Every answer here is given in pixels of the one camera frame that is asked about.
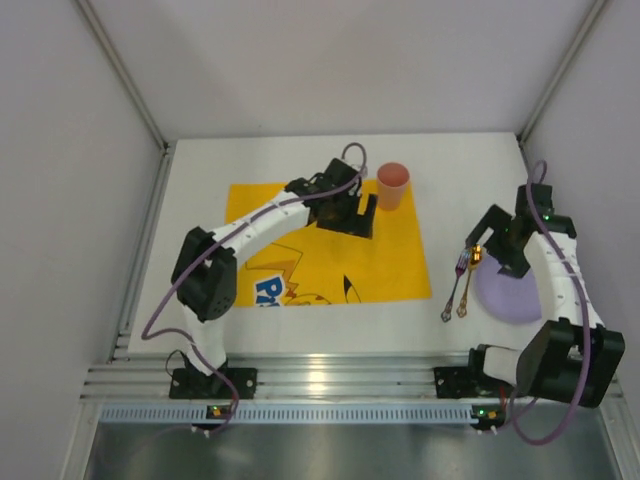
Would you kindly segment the gold metal spoon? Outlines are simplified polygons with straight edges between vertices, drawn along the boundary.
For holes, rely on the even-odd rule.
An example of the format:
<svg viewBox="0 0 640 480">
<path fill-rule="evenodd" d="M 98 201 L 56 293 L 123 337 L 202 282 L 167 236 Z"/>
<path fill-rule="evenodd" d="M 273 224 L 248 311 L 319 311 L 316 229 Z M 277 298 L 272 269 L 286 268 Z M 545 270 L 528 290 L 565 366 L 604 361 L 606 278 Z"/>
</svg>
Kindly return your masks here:
<svg viewBox="0 0 640 480">
<path fill-rule="evenodd" d="M 464 318 L 467 315 L 467 303 L 468 303 L 468 293 L 471 284 L 471 278 L 474 271 L 478 268 L 483 258 L 483 248 L 481 245 L 476 244 L 470 248 L 470 257 L 467 265 L 467 278 L 464 286 L 464 290 L 459 302 L 459 305 L 456 309 L 456 314 L 459 318 Z"/>
</svg>

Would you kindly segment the purple metal fork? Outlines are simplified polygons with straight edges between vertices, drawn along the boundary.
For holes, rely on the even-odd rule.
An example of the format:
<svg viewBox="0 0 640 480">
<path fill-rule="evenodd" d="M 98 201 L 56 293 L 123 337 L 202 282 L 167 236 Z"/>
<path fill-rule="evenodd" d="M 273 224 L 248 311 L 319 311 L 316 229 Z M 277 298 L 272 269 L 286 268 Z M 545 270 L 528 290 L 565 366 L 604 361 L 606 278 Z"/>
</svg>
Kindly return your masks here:
<svg viewBox="0 0 640 480">
<path fill-rule="evenodd" d="M 456 290 L 459 285 L 459 281 L 461 277 L 464 275 L 464 273 L 467 270 L 469 259 L 470 259 L 470 250 L 464 249 L 459 255 L 456 265 L 454 267 L 455 281 L 451 289 L 449 298 L 440 315 L 440 318 L 444 323 L 447 323 L 451 320 L 451 317 L 452 317 L 451 312 L 453 308 L 453 302 L 455 299 Z"/>
</svg>

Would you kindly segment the pink plastic cup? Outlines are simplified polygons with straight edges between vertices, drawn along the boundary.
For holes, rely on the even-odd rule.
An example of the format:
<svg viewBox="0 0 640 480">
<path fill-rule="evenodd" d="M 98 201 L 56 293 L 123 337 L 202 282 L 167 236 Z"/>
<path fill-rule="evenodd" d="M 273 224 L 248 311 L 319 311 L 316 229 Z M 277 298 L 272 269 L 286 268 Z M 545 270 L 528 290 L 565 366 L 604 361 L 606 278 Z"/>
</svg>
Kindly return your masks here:
<svg viewBox="0 0 640 480">
<path fill-rule="evenodd" d="M 383 164 L 376 175 L 378 207 L 385 211 L 396 210 L 410 182 L 409 170 L 397 162 Z"/>
</svg>

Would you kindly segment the yellow printed cloth placemat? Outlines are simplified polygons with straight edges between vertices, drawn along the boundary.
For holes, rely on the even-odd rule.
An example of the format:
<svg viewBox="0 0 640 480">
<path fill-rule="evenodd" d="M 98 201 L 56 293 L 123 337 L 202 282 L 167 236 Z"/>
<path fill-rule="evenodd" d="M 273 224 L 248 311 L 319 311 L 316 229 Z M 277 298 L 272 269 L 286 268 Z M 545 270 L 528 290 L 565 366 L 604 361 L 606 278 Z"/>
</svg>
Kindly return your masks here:
<svg viewBox="0 0 640 480">
<path fill-rule="evenodd" d="M 325 306 L 430 297 L 408 189 L 396 210 L 376 211 L 370 239 L 311 225 L 265 247 L 240 268 L 235 305 Z"/>
</svg>

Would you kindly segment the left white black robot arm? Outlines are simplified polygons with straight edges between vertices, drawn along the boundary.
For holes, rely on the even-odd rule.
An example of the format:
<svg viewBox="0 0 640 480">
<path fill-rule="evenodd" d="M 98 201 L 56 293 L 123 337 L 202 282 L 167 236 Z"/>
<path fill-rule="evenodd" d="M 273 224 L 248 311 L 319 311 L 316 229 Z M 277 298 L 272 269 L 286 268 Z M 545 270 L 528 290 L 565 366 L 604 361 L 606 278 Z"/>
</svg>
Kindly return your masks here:
<svg viewBox="0 0 640 480">
<path fill-rule="evenodd" d="M 188 365 L 205 377 L 227 361 L 221 318 L 237 296 L 239 268 L 285 235 L 309 225 L 370 239 L 377 197 L 358 207 L 366 168 L 334 158 L 309 179 L 290 181 L 263 206 L 221 227 L 197 226 L 184 238 L 171 282 L 183 306 L 190 346 Z"/>
</svg>

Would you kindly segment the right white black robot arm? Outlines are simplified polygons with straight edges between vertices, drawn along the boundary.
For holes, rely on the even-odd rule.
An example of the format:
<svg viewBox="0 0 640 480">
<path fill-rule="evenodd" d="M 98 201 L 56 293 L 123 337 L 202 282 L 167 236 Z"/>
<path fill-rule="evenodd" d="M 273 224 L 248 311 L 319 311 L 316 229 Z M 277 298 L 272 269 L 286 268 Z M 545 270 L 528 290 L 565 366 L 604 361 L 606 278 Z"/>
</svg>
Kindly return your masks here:
<svg viewBox="0 0 640 480">
<path fill-rule="evenodd" d="M 484 244 L 475 294 L 484 310 L 510 325 L 539 323 L 523 349 L 481 344 L 468 365 L 531 396 L 600 405 L 625 351 L 621 333 L 595 311 L 577 259 L 572 219 L 556 213 L 552 187 L 521 185 L 515 212 L 491 206 L 466 239 Z"/>
</svg>

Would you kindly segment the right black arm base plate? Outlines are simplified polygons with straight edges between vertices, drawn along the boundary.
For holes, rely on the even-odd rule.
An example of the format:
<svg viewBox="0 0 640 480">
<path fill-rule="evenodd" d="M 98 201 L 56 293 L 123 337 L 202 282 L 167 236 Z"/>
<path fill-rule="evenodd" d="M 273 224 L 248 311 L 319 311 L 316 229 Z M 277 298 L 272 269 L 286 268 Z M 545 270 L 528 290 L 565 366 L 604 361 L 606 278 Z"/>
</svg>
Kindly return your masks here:
<svg viewBox="0 0 640 480">
<path fill-rule="evenodd" d="M 500 380 L 479 379 L 468 367 L 436 367 L 433 373 L 439 399 L 499 398 L 512 390 L 509 384 Z"/>
</svg>

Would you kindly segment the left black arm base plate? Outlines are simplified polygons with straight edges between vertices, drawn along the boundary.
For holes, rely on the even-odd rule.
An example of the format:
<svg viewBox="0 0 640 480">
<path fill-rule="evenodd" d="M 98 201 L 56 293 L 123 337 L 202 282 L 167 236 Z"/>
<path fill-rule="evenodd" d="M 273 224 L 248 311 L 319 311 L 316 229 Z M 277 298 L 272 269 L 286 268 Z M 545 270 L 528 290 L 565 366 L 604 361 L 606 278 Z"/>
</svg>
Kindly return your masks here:
<svg viewBox="0 0 640 480">
<path fill-rule="evenodd" d="M 237 390 L 240 400 L 253 399 L 258 370 L 255 368 L 227 368 L 223 374 Z M 233 399 L 231 388 L 215 374 L 206 376 L 198 370 L 177 368 L 172 373 L 169 398 L 173 400 Z"/>
</svg>

